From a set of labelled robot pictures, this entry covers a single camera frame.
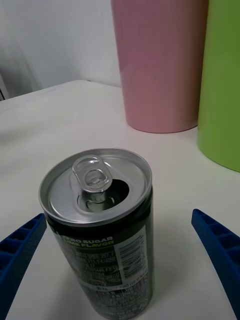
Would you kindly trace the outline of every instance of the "pull tab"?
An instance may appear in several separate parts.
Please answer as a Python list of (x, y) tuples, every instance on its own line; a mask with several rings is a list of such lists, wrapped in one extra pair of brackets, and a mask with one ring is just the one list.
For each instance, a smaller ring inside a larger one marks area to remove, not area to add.
[(72, 166), (72, 171), (81, 188), (91, 194), (103, 193), (113, 182), (113, 177), (103, 159), (96, 155), (77, 159)]

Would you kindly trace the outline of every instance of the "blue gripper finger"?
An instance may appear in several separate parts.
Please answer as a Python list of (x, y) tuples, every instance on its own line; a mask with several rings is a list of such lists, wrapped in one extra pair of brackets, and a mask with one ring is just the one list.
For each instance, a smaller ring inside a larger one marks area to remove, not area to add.
[(0, 320), (6, 318), (46, 228), (41, 213), (0, 242)]
[(240, 238), (198, 209), (191, 224), (220, 278), (231, 307), (240, 320)]

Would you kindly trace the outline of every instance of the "can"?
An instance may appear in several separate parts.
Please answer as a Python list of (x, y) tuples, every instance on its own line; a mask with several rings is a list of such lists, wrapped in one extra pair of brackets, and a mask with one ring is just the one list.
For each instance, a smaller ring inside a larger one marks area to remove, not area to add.
[(153, 295), (153, 187), (148, 163), (117, 148), (80, 152), (43, 179), (46, 219), (93, 308), (129, 320)]

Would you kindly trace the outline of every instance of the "white wall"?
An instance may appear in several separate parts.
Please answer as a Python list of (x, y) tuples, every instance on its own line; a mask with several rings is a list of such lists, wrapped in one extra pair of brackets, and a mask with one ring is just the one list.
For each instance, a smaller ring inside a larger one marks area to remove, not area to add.
[(37, 90), (33, 70), (26, 61), (14, 30), (0, 2), (0, 88), (7, 88), (9, 97)]
[[(120, 85), (110, 0), (0, 2), (34, 90), (77, 79)], [(1, 56), (0, 65), (8, 67)]]

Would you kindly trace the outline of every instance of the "can lid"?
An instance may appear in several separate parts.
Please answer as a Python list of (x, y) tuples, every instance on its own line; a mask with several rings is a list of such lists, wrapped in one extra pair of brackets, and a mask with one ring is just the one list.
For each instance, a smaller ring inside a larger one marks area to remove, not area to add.
[(39, 199), (54, 220), (90, 227), (128, 215), (151, 188), (152, 172), (142, 157), (124, 149), (99, 148), (57, 164), (43, 179)]

